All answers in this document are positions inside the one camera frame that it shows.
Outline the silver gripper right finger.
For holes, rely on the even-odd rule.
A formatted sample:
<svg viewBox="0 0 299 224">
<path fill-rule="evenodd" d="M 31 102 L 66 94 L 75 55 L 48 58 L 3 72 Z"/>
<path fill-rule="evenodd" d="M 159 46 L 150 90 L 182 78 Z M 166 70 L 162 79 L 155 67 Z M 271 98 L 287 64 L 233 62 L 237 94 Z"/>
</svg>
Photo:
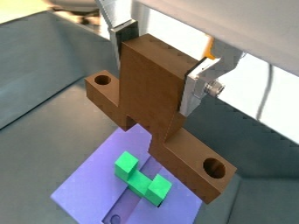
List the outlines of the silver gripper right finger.
<svg viewBox="0 0 299 224">
<path fill-rule="evenodd" d="M 185 116 L 201 105 L 205 95 L 219 96 L 225 86 L 218 78 L 237 68 L 242 54 L 233 45 L 217 38 L 210 39 L 203 58 L 186 75 L 181 103 L 181 113 Z"/>
</svg>

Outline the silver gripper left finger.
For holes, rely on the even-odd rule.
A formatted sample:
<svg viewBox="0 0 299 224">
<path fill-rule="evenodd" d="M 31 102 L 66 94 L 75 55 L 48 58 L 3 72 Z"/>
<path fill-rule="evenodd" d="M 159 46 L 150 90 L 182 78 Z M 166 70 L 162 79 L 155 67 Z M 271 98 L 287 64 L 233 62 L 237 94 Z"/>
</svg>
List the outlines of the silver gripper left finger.
<svg viewBox="0 0 299 224">
<path fill-rule="evenodd" d="M 107 22 L 116 65 L 120 66 L 122 43 L 139 36 L 138 21 L 131 18 L 132 0 L 95 0 Z"/>
</svg>

